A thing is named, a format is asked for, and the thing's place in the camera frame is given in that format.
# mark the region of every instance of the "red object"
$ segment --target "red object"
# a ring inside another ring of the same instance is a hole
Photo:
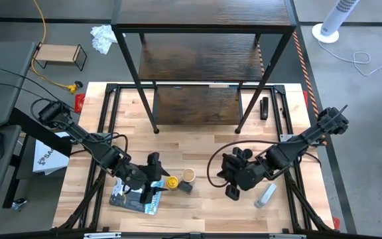
[[[334,223],[334,230],[340,229],[340,219],[336,218],[335,216],[332,217],[332,223]]]
[[[308,108],[308,92],[303,90],[304,101],[306,102],[306,109]]]
[[[84,106],[85,94],[76,94],[74,96],[74,111],[78,114],[82,112]]]

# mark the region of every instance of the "crumpled paper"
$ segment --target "crumpled paper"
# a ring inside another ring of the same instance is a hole
[[[92,47],[98,50],[101,54],[107,54],[111,44],[113,42],[117,43],[116,36],[111,30],[110,25],[93,27],[91,30],[91,35],[94,36],[94,39],[92,39]]]

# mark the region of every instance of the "white tower fan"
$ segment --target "white tower fan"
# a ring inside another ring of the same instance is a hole
[[[324,23],[312,28],[313,36],[323,43],[334,43],[338,40],[338,28],[355,8],[359,0],[339,0],[337,5],[325,19]]]

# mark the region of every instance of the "shelf leg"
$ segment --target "shelf leg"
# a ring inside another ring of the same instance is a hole
[[[139,38],[141,40],[141,44],[145,44],[144,33],[139,33]]]
[[[285,47],[287,46],[287,43],[290,40],[291,36],[292,36],[292,31],[290,31],[289,33],[283,34],[283,36],[281,37],[281,39],[277,45],[277,48],[275,49],[275,52],[273,53],[271,61],[268,65],[268,67],[266,68],[265,73],[262,76],[262,80],[259,82],[259,85],[257,86],[257,89],[256,89],[255,93],[253,94],[253,97],[250,100],[249,106],[245,110],[245,113],[244,113],[237,129],[235,129],[235,133],[241,133],[241,129],[243,128],[245,121],[249,117],[249,114],[250,114],[251,110],[253,109],[253,106],[256,104],[256,101],[259,98],[260,93],[262,92],[263,88],[265,87],[266,82],[268,81],[269,77],[271,76],[273,69],[277,65],[277,62],[278,62],[279,58],[281,57],[281,54],[283,53]]]
[[[256,36],[255,36],[255,44],[257,46],[257,43],[259,43],[259,40],[260,40],[260,33],[256,33]]]
[[[114,34],[116,36],[117,42],[119,43],[120,50],[123,53],[123,57],[125,57],[127,67],[129,68],[129,71],[131,72],[132,79],[135,83],[135,86],[137,87],[139,97],[141,98],[145,111],[150,119],[151,125],[153,127],[153,131],[154,133],[159,133],[159,129],[157,128],[157,125],[154,120],[154,116],[151,113],[149,102],[147,101],[147,98],[145,97],[145,93],[141,85],[141,81],[139,80],[137,69],[135,68],[135,65],[133,64],[131,53],[129,52],[129,49],[127,48],[125,37],[122,35],[122,33],[116,30],[114,30]]]
[[[238,90],[241,90],[241,87],[243,86],[244,81],[240,81],[238,84]]]

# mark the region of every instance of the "white box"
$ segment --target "white box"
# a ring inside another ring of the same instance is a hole
[[[68,136],[66,132],[56,133],[58,137]],[[33,172],[49,175],[59,169],[67,167],[69,157],[49,148],[43,142],[36,140],[34,147]]]

